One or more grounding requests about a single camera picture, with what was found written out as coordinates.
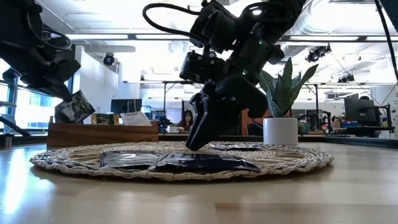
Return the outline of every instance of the snake plant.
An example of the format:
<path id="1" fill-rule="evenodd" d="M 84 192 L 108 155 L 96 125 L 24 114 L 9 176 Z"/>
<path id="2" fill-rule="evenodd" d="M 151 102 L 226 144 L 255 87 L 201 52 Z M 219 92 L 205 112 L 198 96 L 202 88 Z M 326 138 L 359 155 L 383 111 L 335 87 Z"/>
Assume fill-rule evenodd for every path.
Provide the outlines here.
<path id="1" fill-rule="evenodd" d="M 292 59 L 287 61 L 283 75 L 277 78 L 269 73 L 261 71 L 259 74 L 260 86 L 265 91 L 268 99 L 268 107 L 274 118 L 283 118 L 297 99 L 302 85 L 307 82 L 317 71 L 318 65 L 310 67 L 301 76 L 292 79 L 293 64 Z"/>

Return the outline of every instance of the woven placemat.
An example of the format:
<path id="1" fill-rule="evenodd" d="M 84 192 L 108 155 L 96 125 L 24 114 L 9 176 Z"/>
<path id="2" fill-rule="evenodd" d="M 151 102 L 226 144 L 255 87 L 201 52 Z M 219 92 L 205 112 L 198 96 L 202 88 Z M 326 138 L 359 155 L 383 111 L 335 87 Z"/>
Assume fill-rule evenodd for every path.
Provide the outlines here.
<path id="1" fill-rule="evenodd" d="M 100 169 L 100 154 L 108 151 L 144 151 L 161 154 L 172 153 L 204 153 L 225 154 L 242 157 L 257 165 L 261 172 L 246 170 L 226 170 L 213 174 L 195 173 L 164 173 L 149 172 L 148 170 L 119 170 Z M 59 170 L 66 174 L 85 174 L 92 176 L 116 176 L 127 179 L 150 178 L 160 180 L 215 180 L 232 177 L 259 177 L 261 175 L 285 175 L 293 171 L 310 172 L 322 168 L 334 160 L 333 156 L 316 149 L 307 149 L 296 146 L 263 145 L 255 151 L 220 151 L 209 144 L 197 152 L 185 147 L 184 142 L 134 142 L 123 144 L 107 144 L 97 146 L 80 146 L 65 149 L 50 150 L 37 154 L 30 162 L 37 167 L 48 170 Z"/>

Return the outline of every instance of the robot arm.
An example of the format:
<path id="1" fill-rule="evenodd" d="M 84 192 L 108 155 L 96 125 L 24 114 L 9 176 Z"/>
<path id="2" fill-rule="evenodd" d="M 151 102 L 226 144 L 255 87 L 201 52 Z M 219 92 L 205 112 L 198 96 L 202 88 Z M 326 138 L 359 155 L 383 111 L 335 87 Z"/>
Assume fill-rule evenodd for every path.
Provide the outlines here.
<path id="1" fill-rule="evenodd" d="M 64 82 L 80 64 L 56 59 L 56 54 L 70 50 L 72 43 L 65 35 L 44 28 L 41 12 L 34 0 L 0 0 L 0 58 L 28 88 L 70 101 Z"/>
<path id="2" fill-rule="evenodd" d="M 248 5 L 235 17 L 220 3 L 202 2 L 202 10 L 193 12 L 170 4 L 154 3 L 143 10 L 144 19 L 165 32 L 186 35 L 203 55 L 189 52 L 182 65 L 180 78 L 202 83 L 204 87 L 190 100 L 197 112 L 187 147 L 198 150 L 215 137 L 237 125 L 242 110 L 248 108 L 251 118 L 260 118 L 268 109 L 266 96 L 256 88 L 258 74 L 269 62 L 275 64 L 284 53 L 275 43 L 299 17 L 306 0 L 270 0 Z M 146 11 L 167 7 L 197 15 L 191 31 L 182 32 L 157 25 Z M 210 53 L 232 50 L 224 61 Z"/>

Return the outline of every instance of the wooden table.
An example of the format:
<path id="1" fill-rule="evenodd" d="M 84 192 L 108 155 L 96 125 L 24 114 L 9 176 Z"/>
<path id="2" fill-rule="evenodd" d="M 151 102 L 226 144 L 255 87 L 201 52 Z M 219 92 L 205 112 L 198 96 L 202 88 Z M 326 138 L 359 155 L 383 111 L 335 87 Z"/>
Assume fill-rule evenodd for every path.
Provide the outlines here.
<path id="1" fill-rule="evenodd" d="M 0 223 L 398 223 L 398 151 L 300 143 L 332 167 L 225 183 L 110 181 L 33 169 L 45 146 L 0 151 Z"/>

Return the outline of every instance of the wooden box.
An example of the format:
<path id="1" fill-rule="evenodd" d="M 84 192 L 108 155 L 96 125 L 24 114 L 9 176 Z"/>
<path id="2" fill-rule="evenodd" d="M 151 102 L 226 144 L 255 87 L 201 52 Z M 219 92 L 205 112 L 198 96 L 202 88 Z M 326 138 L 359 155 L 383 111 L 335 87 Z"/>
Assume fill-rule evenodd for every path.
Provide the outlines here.
<path id="1" fill-rule="evenodd" d="M 48 147 L 158 141 L 158 126 L 49 123 Z"/>

